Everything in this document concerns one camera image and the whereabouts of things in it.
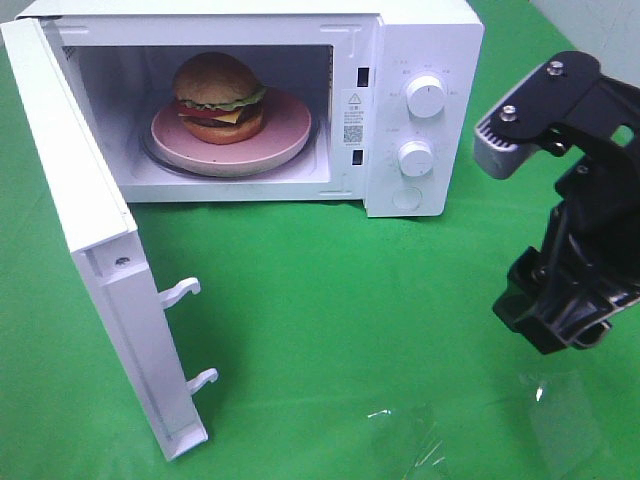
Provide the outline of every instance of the green surface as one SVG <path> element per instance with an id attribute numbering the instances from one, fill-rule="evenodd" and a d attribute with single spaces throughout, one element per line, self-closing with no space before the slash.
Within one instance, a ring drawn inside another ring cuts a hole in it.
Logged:
<path id="1" fill-rule="evenodd" d="M 211 440 L 172 463 L 69 258 L 1 53 L 2 480 L 640 478 L 640 310 L 547 357 L 491 313 L 577 157 L 506 182 L 475 165 L 473 123 L 569 44 L 527 2 L 473 3 L 487 32 L 443 216 L 132 206 L 159 289 L 203 287 L 168 311 L 187 377 L 220 371 L 195 396 Z"/>

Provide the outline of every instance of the screw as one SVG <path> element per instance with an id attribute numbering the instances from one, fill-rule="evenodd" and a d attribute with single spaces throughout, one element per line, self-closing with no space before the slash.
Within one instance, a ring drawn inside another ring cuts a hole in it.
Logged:
<path id="1" fill-rule="evenodd" d="M 120 257 L 116 260 L 116 266 L 118 267 L 122 267 L 124 265 L 126 265 L 127 263 L 129 263 L 131 261 L 131 259 L 129 257 Z"/>
<path id="2" fill-rule="evenodd" d="M 516 115 L 516 107 L 513 105 L 505 105 L 500 112 L 500 119 L 503 122 L 515 122 L 518 119 Z"/>
<path id="3" fill-rule="evenodd" d="M 553 142 L 552 147 L 553 147 L 552 153 L 554 155 L 560 156 L 567 153 L 567 146 L 562 142 Z"/>
<path id="4" fill-rule="evenodd" d="M 547 73 L 552 77 L 558 77 L 564 73 L 564 63 L 553 60 L 549 62 L 549 66 L 547 67 Z"/>
<path id="5" fill-rule="evenodd" d="M 549 273 L 545 265 L 537 268 L 533 272 L 533 279 L 538 282 L 543 282 L 547 274 Z"/>

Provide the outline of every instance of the open microwave door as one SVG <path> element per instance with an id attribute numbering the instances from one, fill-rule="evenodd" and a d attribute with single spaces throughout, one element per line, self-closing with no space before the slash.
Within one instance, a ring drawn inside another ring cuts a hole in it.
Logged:
<path id="1" fill-rule="evenodd" d="M 186 381 L 164 314 L 198 293 L 198 281 L 158 292 L 137 226 L 56 60 L 55 32 L 26 18 L 2 33 L 71 257 L 165 457 L 175 458 L 207 439 L 191 395 L 217 379 L 209 369 Z"/>

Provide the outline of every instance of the burger patty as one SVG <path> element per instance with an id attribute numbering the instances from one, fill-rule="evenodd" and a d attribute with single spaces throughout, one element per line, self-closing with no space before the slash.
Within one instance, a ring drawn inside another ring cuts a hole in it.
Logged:
<path id="1" fill-rule="evenodd" d="M 195 123 L 202 127 L 214 127 L 214 128 L 230 128 L 235 127 L 236 125 L 241 124 L 242 122 L 248 120 L 249 118 L 258 115 L 262 112 L 262 102 L 253 103 L 251 105 L 247 105 L 243 107 L 242 113 L 238 117 L 236 123 L 222 122 L 220 120 L 216 120 L 215 118 L 199 118 L 199 117 L 184 117 L 184 120 L 188 122 Z"/>

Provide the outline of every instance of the control knob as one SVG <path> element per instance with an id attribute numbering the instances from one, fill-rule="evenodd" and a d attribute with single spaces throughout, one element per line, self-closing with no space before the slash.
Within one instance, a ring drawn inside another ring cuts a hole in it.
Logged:
<path id="1" fill-rule="evenodd" d="M 407 177 L 420 177 L 433 169 L 431 147 L 419 140 L 405 143 L 398 151 L 400 171 Z"/>
<path id="2" fill-rule="evenodd" d="M 407 106 L 409 111 L 419 118 L 436 115 L 444 107 L 445 87 L 437 77 L 422 75 L 407 86 Z"/>

